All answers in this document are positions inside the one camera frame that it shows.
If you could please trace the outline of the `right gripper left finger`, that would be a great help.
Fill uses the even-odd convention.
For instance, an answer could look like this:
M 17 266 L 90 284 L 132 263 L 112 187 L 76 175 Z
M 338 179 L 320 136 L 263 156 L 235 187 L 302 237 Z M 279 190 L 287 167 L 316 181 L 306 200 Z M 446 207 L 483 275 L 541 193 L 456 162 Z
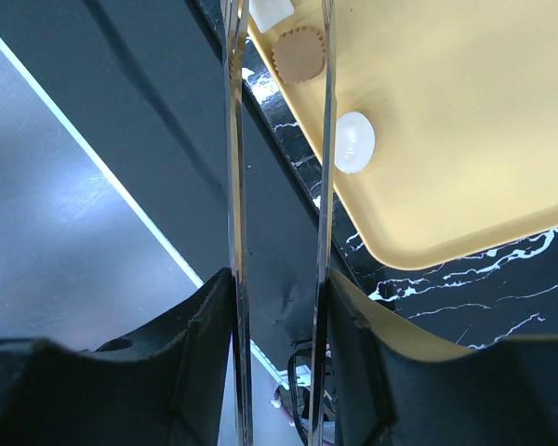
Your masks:
M 219 270 L 100 348 L 0 338 L 0 445 L 213 445 L 233 317 Z

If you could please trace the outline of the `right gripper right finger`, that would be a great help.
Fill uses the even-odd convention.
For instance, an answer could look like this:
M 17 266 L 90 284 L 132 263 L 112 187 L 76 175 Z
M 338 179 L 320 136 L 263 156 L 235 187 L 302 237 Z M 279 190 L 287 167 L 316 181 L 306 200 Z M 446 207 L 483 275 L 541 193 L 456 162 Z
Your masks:
M 347 445 L 558 445 L 558 335 L 465 348 L 332 271 L 329 344 Z

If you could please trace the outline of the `white rectangular chocolate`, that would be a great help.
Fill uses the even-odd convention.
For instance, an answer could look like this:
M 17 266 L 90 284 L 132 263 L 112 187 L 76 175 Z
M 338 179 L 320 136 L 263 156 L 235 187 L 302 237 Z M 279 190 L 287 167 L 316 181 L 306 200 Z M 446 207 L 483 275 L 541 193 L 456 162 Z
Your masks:
M 290 0 L 251 0 L 249 9 L 250 15 L 261 33 L 266 33 L 295 12 Z

